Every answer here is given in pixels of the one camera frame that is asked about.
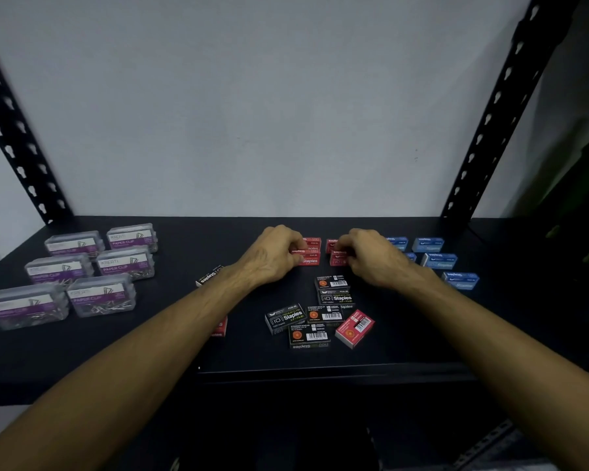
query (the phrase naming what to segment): purple label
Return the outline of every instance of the purple label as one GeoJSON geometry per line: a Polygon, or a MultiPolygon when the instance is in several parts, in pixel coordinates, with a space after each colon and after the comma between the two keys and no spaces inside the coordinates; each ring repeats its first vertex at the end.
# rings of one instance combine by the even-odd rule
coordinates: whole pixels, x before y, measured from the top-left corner
{"type": "Polygon", "coordinates": [[[107,266],[101,268],[101,274],[119,274],[121,272],[129,272],[135,269],[146,269],[149,267],[148,261],[133,262],[131,264],[121,264],[119,266],[107,266]]]}
{"type": "Polygon", "coordinates": [[[37,304],[34,306],[19,307],[17,309],[7,309],[6,311],[0,311],[0,317],[13,317],[13,316],[29,316],[31,314],[39,314],[40,312],[46,312],[56,309],[55,303],[37,304]]]}
{"type": "Polygon", "coordinates": [[[98,296],[89,296],[86,298],[75,298],[71,299],[72,304],[83,305],[83,304],[101,304],[109,301],[117,301],[126,299],[124,291],[112,292],[111,294],[99,294],[98,296]]]}
{"type": "Polygon", "coordinates": [[[64,281],[83,276],[83,269],[72,269],[70,271],[48,272],[46,274],[35,274],[31,280],[35,284],[50,283],[52,281],[64,281]]]}
{"type": "Polygon", "coordinates": [[[94,253],[98,251],[96,245],[92,244],[89,246],[81,246],[80,248],[68,248],[59,249],[57,251],[50,251],[52,256],[59,256],[61,254],[72,254],[72,253],[94,253]]]}
{"type": "Polygon", "coordinates": [[[120,240],[120,241],[110,241],[109,245],[112,249],[116,248],[125,248],[128,246],[143,246],[147,244],[152,244],[152,236],[147,236],[144,238],[133,238],[131,240],[120,240]]]}

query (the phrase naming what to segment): shelf surface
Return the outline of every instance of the shelf surface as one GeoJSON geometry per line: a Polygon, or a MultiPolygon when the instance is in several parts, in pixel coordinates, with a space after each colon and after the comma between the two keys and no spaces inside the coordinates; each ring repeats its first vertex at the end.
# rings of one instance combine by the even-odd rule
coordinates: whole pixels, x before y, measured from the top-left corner
{"type": "MultiPolygon", "coordinates": [[[[304,236],[336,238],[351,227],[376,229],[385,236],[445,238],[443,252],[456,253],[455,270],[476,272],[480,282],[467,296],[518,325],[549,347],[566,347],[533,301],[521,301],[489,248],[469,229],[440,218],[177,218],[77,217],[68,225],[45,227],[0,261],[0,289],[28,284],[24,264],[47,256],[43,241],[51,234],[99,230],[152,222],[159,252],[155,277],[135,282],[137,307],[115,315],[67,319],[42,326],[0,331],[0,402],[25,403],[79,364],[179,300],[195,280],[219,264],[231,264],[268,225],[285,223],[304,236]]],[[[348,268],[331,268],[322,255],[318,267],[298,267],[282,281],[262,286],[230,314],[225,338],[211,338],[188,370],[198,382],[245,382],[336,379],[383,384],[472,380],[473,376],[443,337],[398,294],[382,291],[351,276],[348,268]],[[313,278],[348,275],[357,307],[376,320],[369,335],[350,350],[335,337],[322,351],[288,348],[285,333],[271,336],[263,315],[293,303],[316,304],[313,278]]]]}

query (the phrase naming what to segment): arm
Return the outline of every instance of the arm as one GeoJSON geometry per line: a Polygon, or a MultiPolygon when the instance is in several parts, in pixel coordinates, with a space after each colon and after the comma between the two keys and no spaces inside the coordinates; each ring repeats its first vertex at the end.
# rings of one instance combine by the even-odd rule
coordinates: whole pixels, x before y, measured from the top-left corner
{"type": "Polygon", "coordinates": [[[485,383],[510,417],[564,469],[589,470],[589,374],[409,261],[373,230],[337,247],[368,283],[406,296],[485,383]]]}
{"type": "Polygon", "coordinates": [[[0,435],[0,471],[95,470],[146,424],[220,320],[303,259],[301,234],[267,228],[243,257],[87,360],[0,435]]]}

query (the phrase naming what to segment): clear plastic box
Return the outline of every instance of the clear plastic box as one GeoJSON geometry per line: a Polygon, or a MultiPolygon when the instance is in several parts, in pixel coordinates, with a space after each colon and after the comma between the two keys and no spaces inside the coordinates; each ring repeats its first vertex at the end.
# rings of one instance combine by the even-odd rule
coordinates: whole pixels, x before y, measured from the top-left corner
{"type": "Polygon", "coordinates": [[[44,241],[44,244],[52,256],[87,253],[90,257],[96,257],[100,251],[105,250],[105,243],[97,231],[54,235],[44,241]]]}
{"type": "Polygon", "coordinates": [[[130,311],[135,307],[135,288],[128,274],[77,279],[68,296],[79,317],[130,311]]]}
{"type": "Polygon", "coordinates": [[[103,276],[126,272],[133,281],[155,275],[155,261],[148,246],[103,251],[96,259],[103,276]]]}
{"type": "Polygon", "coordinates": [[[81,277],[94,275],[94,267],[87,253],[40,257],[24,266],[33,284],[57,281],[67,288],[81,277]]]}
{"type": "Polygon", "coordinates": [[[111,228],[107,232],[107,240],[111,249],[148,246],[151,253],[157,253],[159,249],[157,232],[152,228],[152,223],[111,228]]]}
{"type": "Polygon", "coordinates": [[[18,329],[63,320],[70,303],[59,283],[0,289],[0,328],[18,329]]]}

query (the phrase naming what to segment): forearm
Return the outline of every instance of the forearm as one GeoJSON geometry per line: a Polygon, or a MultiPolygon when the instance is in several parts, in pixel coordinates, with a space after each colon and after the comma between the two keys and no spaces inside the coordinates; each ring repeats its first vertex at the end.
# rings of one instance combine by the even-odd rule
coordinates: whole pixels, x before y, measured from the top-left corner
{"type": "Polygon", "coordinates": [[[59,381],[0,435],[0,471],[97,469],[149,420],[251,281],[225,268],[59,381]]]}
{"type": "Polygon", "coordinates": [[[400,290],[558,465],[589,470],[589,374],[432,277],[400,290]]]}

